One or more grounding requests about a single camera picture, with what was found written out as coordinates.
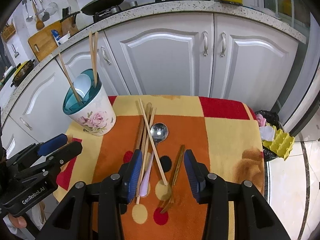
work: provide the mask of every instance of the kitchen cabinet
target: kitchen cabinet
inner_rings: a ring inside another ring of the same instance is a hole
[[[271,110],[290,73],[298,41],[257,22],[214,15],[210,97]]]
[[[71,46],[61,56],[74,81],[82,71],[92,68],[89,38]],[[130,95],[103,31],[98,39],[97,71],[108,96]]]
[[[33,143],[38,143],[22,128],[20,128],[9,116],[2,129],[2,146],[7,150],[7,159]]]
[[[209,96],[212,13],[143,17],[105,33],[132,95]]]
[[[13,107],[10,117],[38,142],[65,133],[71,119],[62,111],[69,83],[55,60],[30,82]]]

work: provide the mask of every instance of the black garbage bag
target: black garbage bag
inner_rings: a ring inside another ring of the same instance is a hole
[[[256,111],[255,114],[261,114],[269,124],[274,125],[277,128],[277,130],[281,129],[280,120],[277,113],[266,111],[266,110],[260,110],[260,111]],[[268,148],[264,146],[262,146],[262,148],[263,148],[263,159],[265,162],[269,162],[279,157],[276,153],[269,150]]]

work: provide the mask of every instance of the pink flower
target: pink flower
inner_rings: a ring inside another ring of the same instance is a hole
[[[84,116],[81,116],[79,118],[79,122],[81,125],[85,125],[89,121],[89,118],[85,118]]]
[[[93,127],[103,128],[103,127],[106,127],[107,121],[108,121],[107,112],[99,111],[99,112],[92,114],[90,116],[89,123]]]
[[[262,116],[262,114],[256,115],[259,127],[266,126],[266,119]]]

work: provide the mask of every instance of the yellow dot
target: yellow dot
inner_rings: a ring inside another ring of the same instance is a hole
[[[151,185],[150,185],[150,182],[148,183],[148,190],[147,190],[147,194],[145,196],[142,196],[142,197],[146,197],[149,195],[150,193],[150,189],[151,189]]]
[[[164,185],[163,180],[159,180],[155,188],[156,196],[159,200],[165,201],[171,196],[171,187]]]
[[[135,205],[132,208],[132,218],[134,222],[143,224],[148,218],[148,211],[142,204]]]

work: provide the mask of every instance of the screw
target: screw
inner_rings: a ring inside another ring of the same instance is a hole
[[[214,174],[214,173],[209,173],[209,174],[208,174],[208,178],[209,178],[209,179],[216,179],[216,178],[217,178],[217,175]]]
[[[250,180],[245,180],[243,182],[243,184],[246,186],[246,187],[252,187],[252,182]]]
[[[79,181],[76,183],[76,188],[82,188],[84,186],[84,183],[82,181]]]
[[[117,179],[120,178],[120,175],[119,175],[118,173],[114,173],[114,174],[112,174],[112,175],[110,176],[110,178],[111,178],[112,180],[117,180]]]

